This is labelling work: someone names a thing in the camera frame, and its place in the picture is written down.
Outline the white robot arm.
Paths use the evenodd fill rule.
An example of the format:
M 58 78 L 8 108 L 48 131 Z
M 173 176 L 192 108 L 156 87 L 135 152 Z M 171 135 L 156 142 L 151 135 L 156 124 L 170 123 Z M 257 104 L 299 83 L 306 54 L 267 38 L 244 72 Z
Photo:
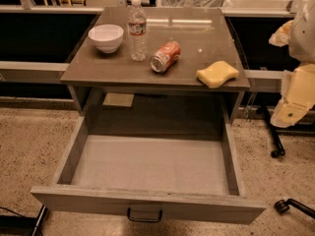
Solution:
M 300 64 L 284 70 L 281 95 L 271 123 L 280 128 L 294 126 L 315 105 L 315 1 L 308 1 L 295 18 L 279 27 L 269 43 L 288 46 L 289 55 Z

